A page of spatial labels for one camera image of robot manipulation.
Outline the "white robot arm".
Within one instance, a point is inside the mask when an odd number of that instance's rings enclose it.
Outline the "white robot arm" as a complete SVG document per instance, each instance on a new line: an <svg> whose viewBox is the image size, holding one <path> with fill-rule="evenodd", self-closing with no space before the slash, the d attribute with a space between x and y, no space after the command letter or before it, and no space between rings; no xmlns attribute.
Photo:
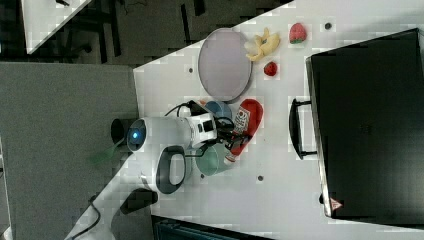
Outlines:
<svg viewBox="0 0 424 240"><path fill-rule="evenodd" d="M64 240L116 240L116 213L150 206L160 194L176 192L188 175L189 160L216 144L231 149L251 139L234 131L226 117L204 113L187 117L143 117L132 123L127 146L132 154L76 221Z"/></svg>

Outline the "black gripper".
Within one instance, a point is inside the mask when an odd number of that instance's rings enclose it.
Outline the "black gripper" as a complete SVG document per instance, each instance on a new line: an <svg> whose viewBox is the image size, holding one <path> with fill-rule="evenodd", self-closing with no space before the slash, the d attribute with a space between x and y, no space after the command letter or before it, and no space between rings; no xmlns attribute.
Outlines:
<svg viewBox="0 0 424 240"><path fill-rule="evenodd" d="M217 117L215 119L217 130L217 141L222 143L228 150L240 147L249 140L249 136L234 131L235 124L228 117Z"/></svg>

